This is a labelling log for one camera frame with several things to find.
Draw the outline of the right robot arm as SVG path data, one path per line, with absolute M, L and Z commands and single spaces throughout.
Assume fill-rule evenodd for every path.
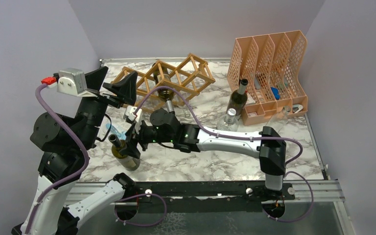
M 141 110 L 127 107 L 124 119 L 131 127 L 126 132 L 126 147 L 122 154 L 140 158 L 138 147 L 146 151 L 151 143 L 170 143 L 184 153 L 223 151 L 259 159 L 265 174 L 263 194 L 275 199 L 282 194 L 285 174 L 286 142 L 271 127 L 260 132 L 215 130 L 199 124 L 181 123 L 174 114 L 159 109 L 151 114 L 151 125 L 142 119 Z

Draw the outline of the wooden lattice wine rack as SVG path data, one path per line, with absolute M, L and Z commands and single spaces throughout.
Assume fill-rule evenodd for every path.
M 177 66 L 162 60 L 157 60 L 152 67 L 141 72 L 129 67 L 123 67 L 119 75 L 111 83 L 117 83 L 130 75 L 137 73 L 135 106 L 158 86 L 168 86 L 176 89 L 187 101 L 198 96 L 206 87 L 215 82 L 209 69 L 208 62 L 192 53 Z

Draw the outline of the square clear glass bottle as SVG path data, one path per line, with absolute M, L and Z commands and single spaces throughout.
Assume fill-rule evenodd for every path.
M 181 109 L 185 118 L 191 117 L 191 105 L 189 103 L 183 103 Z

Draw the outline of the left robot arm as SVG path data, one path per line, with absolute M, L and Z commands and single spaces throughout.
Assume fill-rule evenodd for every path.
M 85 73 L 60 70 L 41 81 L 35 95 L 45 112 L 35 121 L 30 140 L 43 151 L 38 186 L 25 221 L 13 227 L 14 235 L 75 235 L 92 216 L 109 204 L 135 200 L 135 182 L 125 173 L 116 174 L 97 192 L 66 205 L 69 192 L 89 164 L 88 150 L 95 147 L 108 106 L 120 108 L 136 102 L 137 73 L 117 83 L 105 83 L 106 66 Z M 59 93 L 79 97 L 74 117 L 55 113 L 41 91 L 56 88 Z

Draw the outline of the clear bottle silver cap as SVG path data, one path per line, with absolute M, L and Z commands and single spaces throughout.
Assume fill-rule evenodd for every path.
M 226 113 L 219 118 L 216 129 L 232 132 L 236 132 L 238 130 L 238 120 L 236 118 L 236 110 L 234 108 L 229 108 Z

